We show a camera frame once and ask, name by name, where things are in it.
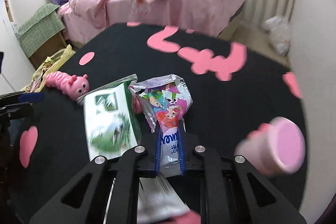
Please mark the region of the silver cartoon princess packet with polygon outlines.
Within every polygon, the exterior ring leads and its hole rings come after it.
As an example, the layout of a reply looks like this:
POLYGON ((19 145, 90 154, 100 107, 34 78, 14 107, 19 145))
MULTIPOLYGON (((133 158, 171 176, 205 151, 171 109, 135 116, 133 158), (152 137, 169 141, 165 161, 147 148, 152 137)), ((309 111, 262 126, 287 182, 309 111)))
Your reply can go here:
POLYGON ((155 133, 156 126, 161 128, 159 173, 165 177, 181 175, 178 120, 183 118, 193 103, 184 79, 170 74, 131 84, 129 90, 141 105, 151 131, 155 133))

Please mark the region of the white plastic bag on floor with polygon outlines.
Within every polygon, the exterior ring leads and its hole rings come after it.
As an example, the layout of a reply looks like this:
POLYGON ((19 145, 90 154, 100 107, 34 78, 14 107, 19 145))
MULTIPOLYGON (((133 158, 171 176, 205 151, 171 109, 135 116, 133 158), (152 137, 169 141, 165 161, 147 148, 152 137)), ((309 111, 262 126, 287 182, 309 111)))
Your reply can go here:
POLYGON ((292 38, 291 26, 288 18, 276 15, 262 24, 263 30, 269 35, 269 42, 276 53, 286 56, 290 49, 292 38))

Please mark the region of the pink caterpillar toy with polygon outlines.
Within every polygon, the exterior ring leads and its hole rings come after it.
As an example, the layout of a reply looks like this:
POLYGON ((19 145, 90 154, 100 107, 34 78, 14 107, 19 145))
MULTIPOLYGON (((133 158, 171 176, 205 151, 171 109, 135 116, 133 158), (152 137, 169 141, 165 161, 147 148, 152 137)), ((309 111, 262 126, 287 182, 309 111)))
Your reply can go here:
POLYGON ((73 101, 89 92, 87 75, 71 76, 60 71, 49 73, 45 79, 45 86, 56 88, 73 101))

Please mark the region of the pink jar with lid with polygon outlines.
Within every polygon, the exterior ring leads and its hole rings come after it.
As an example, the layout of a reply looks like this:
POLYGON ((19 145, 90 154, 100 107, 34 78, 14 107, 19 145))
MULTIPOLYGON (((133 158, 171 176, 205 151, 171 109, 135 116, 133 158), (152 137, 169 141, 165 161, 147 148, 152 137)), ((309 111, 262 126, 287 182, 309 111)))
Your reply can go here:
POLYGON ((276 117, 252 131, 235 149, 264 176, 293 174, 305 159, 305 139, 299 127, 284 117, 276 117))

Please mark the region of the green checkered cloth nightstand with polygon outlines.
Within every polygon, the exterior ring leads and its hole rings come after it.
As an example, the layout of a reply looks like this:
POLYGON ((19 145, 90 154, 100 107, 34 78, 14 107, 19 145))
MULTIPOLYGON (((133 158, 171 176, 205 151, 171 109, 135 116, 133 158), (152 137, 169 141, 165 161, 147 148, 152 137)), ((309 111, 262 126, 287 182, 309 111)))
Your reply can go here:
POLYGON ((47 57, 67 47, 62 34, 66 27, 57 13, 59 7, 53 3, 41 6, 14 31, 22 50, 35 68, 47 57))

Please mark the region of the green white snack packet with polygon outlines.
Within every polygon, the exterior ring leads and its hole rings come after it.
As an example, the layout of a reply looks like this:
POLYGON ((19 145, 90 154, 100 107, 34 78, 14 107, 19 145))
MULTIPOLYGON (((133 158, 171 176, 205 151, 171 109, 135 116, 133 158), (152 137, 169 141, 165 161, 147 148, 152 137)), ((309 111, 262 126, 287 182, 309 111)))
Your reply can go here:
POLYGON ((113 159, 137 146, 141 129, 132 110, 129 85, 137 75, 129 75, 80 96, 76 102, 83 106, 89 159, 105 156, 113 159))

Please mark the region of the yellow trash bag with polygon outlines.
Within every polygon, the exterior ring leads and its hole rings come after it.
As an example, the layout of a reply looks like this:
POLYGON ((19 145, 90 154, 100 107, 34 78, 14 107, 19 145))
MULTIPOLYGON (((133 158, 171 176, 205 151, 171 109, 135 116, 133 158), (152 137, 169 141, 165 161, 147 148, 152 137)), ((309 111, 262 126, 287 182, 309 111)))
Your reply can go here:
POLYGON ((58 71, 74 54, 75 51, 71 45, 68 45, 65 49, 48 56, 33 74, 31 82, 23 87, 21 91, 25 93, 41 92, 45 86, 47 75, 58 71))

